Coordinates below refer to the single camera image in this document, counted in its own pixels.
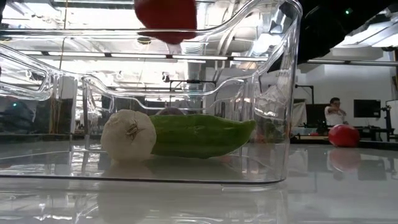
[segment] man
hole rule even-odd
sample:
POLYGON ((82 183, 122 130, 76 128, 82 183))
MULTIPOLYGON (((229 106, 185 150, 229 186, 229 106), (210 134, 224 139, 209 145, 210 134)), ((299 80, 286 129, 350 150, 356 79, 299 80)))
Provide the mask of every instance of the man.
POLYGON ((345 121, 346 112, 340 109, 340 99, 333 97, 330 100, 330 106, 325 108, 326 124, 334 126, 337 124, 348 124, 345 121))

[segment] cucumber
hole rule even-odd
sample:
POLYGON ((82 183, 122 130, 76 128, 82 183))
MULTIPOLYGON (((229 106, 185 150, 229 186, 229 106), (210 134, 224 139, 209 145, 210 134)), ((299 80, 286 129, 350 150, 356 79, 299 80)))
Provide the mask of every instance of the cucumber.
POLYGON ((207 159, 223 156, 247 143, 256 122, 231 121, 205 114, 154 115, 156 143, 152 154, 207 159))

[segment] white wall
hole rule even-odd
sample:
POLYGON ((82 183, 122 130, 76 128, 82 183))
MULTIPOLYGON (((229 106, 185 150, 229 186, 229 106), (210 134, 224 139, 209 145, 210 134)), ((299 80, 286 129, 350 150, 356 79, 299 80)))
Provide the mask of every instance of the white wall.
MULTIPOLYGON (((378 60, 390 61, 391 58, 384 52, 384 56, 378 60)), ((354 118, 354 100, 381 100, 384 106, 387 100, 395 97, 391 82, 394 72, 394 67, 322 65, 306 74, 298 73, 297 84, 314 86, 315 103, 329 103, 332 97, 340 98, 349 124, 385 128, 384 112, 380 119, 354 118)), ((311 102, 311 94, 302 88, 295 89, 294 97, 311 102)))

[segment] clear plastic bin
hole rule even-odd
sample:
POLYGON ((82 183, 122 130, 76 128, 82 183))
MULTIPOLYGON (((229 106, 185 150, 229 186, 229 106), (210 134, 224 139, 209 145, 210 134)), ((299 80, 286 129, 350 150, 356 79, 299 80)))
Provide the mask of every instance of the clear plastic bin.
POLYGON ((1 31, 1 175, 246 185, 286 178, 297 2, 197 1, 196 31, 147 30, 134 16, 116 27, 106 19, 94 25, 99 9, 79 25, 84 12, 60 2, 64 29, 33 22, 1 31), (195 37, 172 45, 148 37, 155 31, 195 37), (131 111, 149 118, 121 121, 108 136, 118 127, 125 133, 104 140, 121 110, 129 111, 119 118, 129 120, 131 111), (127 138, 139 146, 111 161, 106 150, 114 157, 127 138), (46 166, 62 160, 69 171, 8 172, 35 164, 37 155, 46 155, 39 161, 46 166))

